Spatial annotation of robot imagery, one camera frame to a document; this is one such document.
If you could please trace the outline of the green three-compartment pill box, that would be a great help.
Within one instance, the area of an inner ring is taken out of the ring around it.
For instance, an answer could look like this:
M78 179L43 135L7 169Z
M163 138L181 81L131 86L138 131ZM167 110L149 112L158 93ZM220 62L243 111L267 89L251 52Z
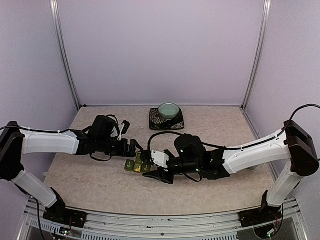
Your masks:
M134 172L135 169L141 168L141 172ZM135 159L127 159L125 161L124 170L133 173L149 173L151 171L152 165L149 162L142 162L140 160L140 152L135 156Z

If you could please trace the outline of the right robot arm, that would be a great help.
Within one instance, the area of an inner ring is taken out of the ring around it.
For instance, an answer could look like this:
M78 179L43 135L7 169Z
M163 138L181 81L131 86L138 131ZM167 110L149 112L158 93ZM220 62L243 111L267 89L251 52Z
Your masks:
M284 128L275 133L236 147L218 147L206 150L207 144L198 136L180 134L174 141L178 156L169 150L144 150L142 162L157 168L144 173L166 184L173 184L176 175L198 174L200 179L219 180L242 170L262 164L285 160L286 165L274 185L263 194L256 218L266 222L304 177L320 168L312 137L293 120L284 122Z

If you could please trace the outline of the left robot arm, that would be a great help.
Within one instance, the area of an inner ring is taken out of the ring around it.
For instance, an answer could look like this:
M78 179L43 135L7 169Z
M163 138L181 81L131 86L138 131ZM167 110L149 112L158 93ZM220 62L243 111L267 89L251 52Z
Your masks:
M21 157L37 153L61 153L75 156L90 156L95 153L112 157L134 158L143 148L134 139L123 136L130 123L118 122L115 115L98 115L93 124L83 130L38 130L19 126L11 121L1 128L0 178L13 182L17 187L35 198L57 221L70 218L70 211L53 189L25 169Z

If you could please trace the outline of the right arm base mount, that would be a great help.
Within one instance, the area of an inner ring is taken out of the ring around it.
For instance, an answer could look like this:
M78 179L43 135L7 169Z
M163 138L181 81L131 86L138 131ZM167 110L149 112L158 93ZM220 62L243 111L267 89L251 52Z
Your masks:
M243 210L238 213L242 228L260 225L263 223L281 219L283 214L281 206L270 206L267 201L268 190L262 195L261 206L254 209Z

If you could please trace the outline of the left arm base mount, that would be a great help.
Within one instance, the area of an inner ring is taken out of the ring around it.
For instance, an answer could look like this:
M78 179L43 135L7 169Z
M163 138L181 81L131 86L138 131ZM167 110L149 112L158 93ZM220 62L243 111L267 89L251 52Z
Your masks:
M62 197L52 187L51 190L55 194L56 201L50 207L45 208L43 218L71 227L84 228L88 214L84 211L74 210L66 207Z

